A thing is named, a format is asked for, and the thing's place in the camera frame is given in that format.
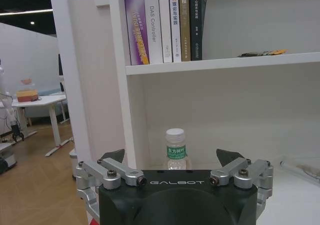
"white book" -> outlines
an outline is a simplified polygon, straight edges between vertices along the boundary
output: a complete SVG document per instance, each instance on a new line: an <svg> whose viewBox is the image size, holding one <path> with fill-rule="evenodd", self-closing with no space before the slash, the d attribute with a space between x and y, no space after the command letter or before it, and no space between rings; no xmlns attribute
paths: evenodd
<svg viewBox="0 0 320 225"><path fill-rule="evenodd" d="M181 62L181 38L179 0L170 0L172 56L175 63Z"/></svg>
<svg viewBox="0 0 320 225"><path fill-rule="evenodd" d="M150 64L162 64L159 0L144 0Z"/></svg>
<svg viewBox="0 0 320 225"><path fill-rule="evenodd" d="M159 0L163 62L172 63L171 24L169 0Z"/></svg>

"ceiling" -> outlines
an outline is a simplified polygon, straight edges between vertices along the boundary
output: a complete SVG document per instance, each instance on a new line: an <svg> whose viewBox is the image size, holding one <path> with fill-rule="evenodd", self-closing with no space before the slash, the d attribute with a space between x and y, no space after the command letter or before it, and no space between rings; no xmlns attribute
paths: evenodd
<svg viewBox="0 0 320 225"><path fill-rule="evenodd" d="M51 0L0 0L0 13L25 12L51 8ZM52 11L0 16L0 23L47 35L56 34Z"/></svg>

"black book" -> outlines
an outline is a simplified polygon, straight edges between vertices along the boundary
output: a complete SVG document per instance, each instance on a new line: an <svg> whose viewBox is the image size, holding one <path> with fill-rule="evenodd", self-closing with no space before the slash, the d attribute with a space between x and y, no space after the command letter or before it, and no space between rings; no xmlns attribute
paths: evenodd
<svg viewBox="0 0 320 225"><path fill-rule="evenodd" d="M191 60L202 60L202 37L207 0L190 0Z"/></svg>

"book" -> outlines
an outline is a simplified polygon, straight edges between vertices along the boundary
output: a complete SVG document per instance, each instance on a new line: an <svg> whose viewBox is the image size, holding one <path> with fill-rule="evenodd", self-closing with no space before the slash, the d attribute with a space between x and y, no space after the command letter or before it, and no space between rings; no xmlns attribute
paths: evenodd
<svg viewBox="0 0 320 225"><path fill-rule="evenodd" d="M131 65L149 64L145 0L124 0Z"/></svg>
<svg viewBox="0 0 320 225"><path fill-rule="evenodd" d="M180 33L181 33L181 59L183 62L187 62L191 60L189 0L179 0L179 7L180 7Z"/></svg>
<svg viewBox="0 0 320 225"><path fill-rule="evenodd" d="M170 0L172 55L175 63L181 62L179 0Z"/></svg>
<svg viewBox="0 0 320 225"><path fill-rule="evenodd" d="M207 0L190 0L191 60L202 60L202 38Z"/></svg>
<svg viewBox="0 0 320 225"><path fill-rule="evenodd" d="M159 0L144 0L150 64L162 64Z"/></svg>
<svg viewBox="0 0 320 225"><path fill-rule="evenodd" d="M163 62L172 63L170 2L159 0Z"/></svg>

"green bottle label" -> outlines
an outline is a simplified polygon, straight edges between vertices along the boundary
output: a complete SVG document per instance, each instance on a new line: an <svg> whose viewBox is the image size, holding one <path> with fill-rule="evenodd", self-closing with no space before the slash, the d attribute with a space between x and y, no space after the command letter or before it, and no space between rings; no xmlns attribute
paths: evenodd
<svg viewBox="0 0 320 225"><path fill-rule="evenodd" d="M180 147L166 146L166 153L170 159L183 159L186 157L186 145Z"/></svg>

